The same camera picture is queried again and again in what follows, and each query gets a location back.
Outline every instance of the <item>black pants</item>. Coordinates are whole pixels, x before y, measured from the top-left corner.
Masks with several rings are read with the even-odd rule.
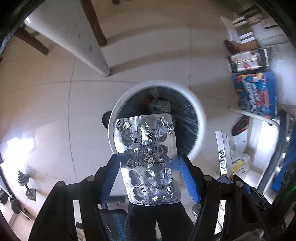
[[[129,203],[125,241],[156,241],[156,221],[163,241],[187,241],[194,227],[181,202],[153,207]]]

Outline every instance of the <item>blister pack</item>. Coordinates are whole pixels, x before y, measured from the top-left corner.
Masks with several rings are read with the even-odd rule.
[[[179,160],[170,114],[121,118],[113,123],[115,147],[129,201],[155,206],[180,201]]]

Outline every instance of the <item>tiled floor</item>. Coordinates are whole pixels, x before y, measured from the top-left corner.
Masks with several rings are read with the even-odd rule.
[[[194,165],[217,176],[216,130],[231,131],[240,115],[228,111],[236,103],[223,45],[227,32],[220,16],[232,18],[223,1],[111,0],[93,1],[108,39],[102,48],[112,75],[101,76],[71,53],[38,36],[49,47],[42,55],[12,37],[0,63],[1,165],[10,187],[36,216],[53,185],[93,175],[112,152],[103,113],[137,83],[170,80],[191,88],[207,115],[203,148]],[[18,138],[8,148],[7,141]],[[37,201],[25,197],[17,171],[29,175]],[[125,187],[119,173],[114,191]],[[193,201],[183,199],[188,213]]]

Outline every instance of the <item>barcode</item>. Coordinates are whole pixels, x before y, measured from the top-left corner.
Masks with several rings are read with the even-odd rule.
[[[226,169],[226,162],[225,162],[225,152],[224,150],[219,151],[219,160],[220,160],[220,169]]]

